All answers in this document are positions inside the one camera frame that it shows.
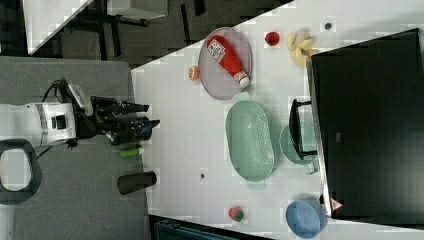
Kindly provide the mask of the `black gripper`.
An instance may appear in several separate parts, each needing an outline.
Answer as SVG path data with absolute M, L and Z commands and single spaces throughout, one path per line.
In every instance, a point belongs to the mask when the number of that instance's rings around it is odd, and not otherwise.
M 89 139 L 105 135 L 113 146 L 149 140 L 153 128 L 160 120 L 137 117 L 136 113 L 147 112 L 148 105 L 115 98 L 92 96 L 90 103 L 93 114 L 87 116 L 83 110 L 76 114 L 76 139 Z

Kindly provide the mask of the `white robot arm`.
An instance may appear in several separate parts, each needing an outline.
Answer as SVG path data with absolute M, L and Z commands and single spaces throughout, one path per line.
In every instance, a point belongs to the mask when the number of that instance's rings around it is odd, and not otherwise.
M 92 114 L 78 103 L 28 103 L 1 106 L 1 138 L 23 139 L 33 147 L 66 144 L 73 148 L 83 139 L 106 136 L 113 146 L 146 141 L 157 120 L 137 117 L 147 105 L 119 102 L 114 98 L 90 98 Z

